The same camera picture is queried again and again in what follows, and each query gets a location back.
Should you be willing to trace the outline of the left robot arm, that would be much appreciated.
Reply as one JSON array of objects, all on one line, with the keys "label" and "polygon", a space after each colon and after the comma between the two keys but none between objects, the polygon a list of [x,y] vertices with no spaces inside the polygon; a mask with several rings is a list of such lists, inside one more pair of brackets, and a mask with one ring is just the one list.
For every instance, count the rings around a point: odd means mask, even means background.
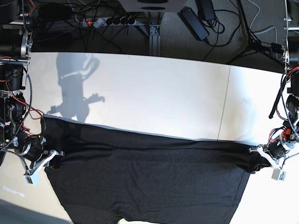
[{"label": "left robot arm", "polygon": [[279,47],[272,45],[270,53],[283,55],[284,72],[281,77],[280,88],[274,101],[269,118],[278,112],[281,101],[286,118],[283,125],[273,129],[268,137],[268,143],[249,149],[265,158],[273,168],[272,179],[284,180],[286,172],[283,166],[287,159],[298,153],[287,154],[299,145],[299,2],[285,1],[285,42]]}]

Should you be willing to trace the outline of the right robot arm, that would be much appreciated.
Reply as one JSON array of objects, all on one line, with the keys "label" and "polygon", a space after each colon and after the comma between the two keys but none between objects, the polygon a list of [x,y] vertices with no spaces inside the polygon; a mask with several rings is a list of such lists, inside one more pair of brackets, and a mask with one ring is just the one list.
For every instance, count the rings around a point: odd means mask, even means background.
[{"label": "right robot arm", "polygon": [[2,0],[0,2],[0,159],[13,153],[21,159],[24,177],[30,179],[42,167],[52,165],[63,152],[43,148],[46,139],[30,134],[24,122],[31,112],[41,118],[41,131],[46,128],[40,110],[32,107],[23,96],[23,81],[30,81],[28,66],[32,47],[31,0]]}]

